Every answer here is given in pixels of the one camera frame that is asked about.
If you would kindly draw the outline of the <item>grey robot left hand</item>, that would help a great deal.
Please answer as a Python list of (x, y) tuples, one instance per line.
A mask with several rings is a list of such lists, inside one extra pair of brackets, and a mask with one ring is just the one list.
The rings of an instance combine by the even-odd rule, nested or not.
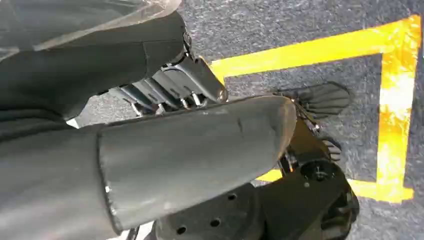
[(175, 6), (0, 3), (3, 240), (344, 240), (359, 203), (309, 104), (228, 101)]

